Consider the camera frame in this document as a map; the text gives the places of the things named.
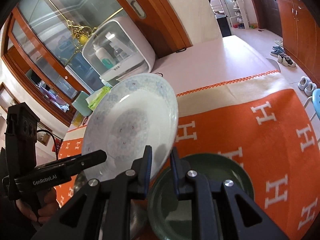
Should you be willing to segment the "person's left hand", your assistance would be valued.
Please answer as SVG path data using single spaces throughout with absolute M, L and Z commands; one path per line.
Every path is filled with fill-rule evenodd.
M 46 223 L 59 209 L 59 204 L 56 200 L 56 189 L 53 187 L 44 196 L 44 206 L 37 211 L 37 215 L 31 208 L 20 199 L 16 200 L 16 205 L 21 213 L 34 222 L 41 224 Z

